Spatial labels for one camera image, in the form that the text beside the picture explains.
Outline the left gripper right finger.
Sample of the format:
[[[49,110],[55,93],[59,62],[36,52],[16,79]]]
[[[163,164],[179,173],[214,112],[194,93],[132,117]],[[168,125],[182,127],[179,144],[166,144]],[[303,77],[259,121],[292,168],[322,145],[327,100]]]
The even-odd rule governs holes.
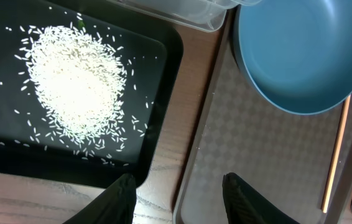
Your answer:
[[[222,193],[229,224],[299,224],[234,172],[223,176]]]

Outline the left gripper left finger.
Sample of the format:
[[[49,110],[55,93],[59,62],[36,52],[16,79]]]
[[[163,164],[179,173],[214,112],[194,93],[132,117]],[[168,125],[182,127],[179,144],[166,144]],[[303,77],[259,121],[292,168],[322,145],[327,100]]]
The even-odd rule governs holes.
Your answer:
[[[63,224],[132,224],[136,200],[136,180],[123,174]]]

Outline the white rice pile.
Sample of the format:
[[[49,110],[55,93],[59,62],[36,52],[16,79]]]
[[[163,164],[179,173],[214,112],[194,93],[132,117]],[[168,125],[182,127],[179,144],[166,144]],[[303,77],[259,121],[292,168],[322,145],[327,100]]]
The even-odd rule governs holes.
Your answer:
[[[165,56],[160,42],[81,14],[1,5],[0,140],[132,166]]]

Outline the wooden chopstick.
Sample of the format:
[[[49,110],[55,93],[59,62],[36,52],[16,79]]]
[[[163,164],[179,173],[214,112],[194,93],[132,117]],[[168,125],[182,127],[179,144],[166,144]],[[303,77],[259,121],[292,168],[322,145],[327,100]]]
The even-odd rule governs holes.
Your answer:
[[[331,191],[332,191],[332,187],[335,179],[336,168],[338,165],[338,159],[341,151],[341,145],[343,143],[343,136],[345,133],[346,122],[348,118],[348,111],[350,108],[350,101],[351,101],[351,96],[349,95],[344,101],[342,111],[341,111],[341,117],[340,117],[340,122],[338,125],[337,134],[336,134],[333,154],[331,157],[330,167],[329,167],[328,176],[327,176],[327,182],[326,182],[325,191],[323,194],[323,200],[322,200],[322,206],[321,206],[321,210],[323,213],[327,213],[328,206],[330,203]]]

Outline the dark blue bowl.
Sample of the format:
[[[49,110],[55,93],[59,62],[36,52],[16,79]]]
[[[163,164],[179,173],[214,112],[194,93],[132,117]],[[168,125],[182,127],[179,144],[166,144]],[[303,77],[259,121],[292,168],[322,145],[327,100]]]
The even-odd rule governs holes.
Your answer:
[[[239,6],[233,46],[248,82],[288,113],[323,113],[352,94],[352,0]]]

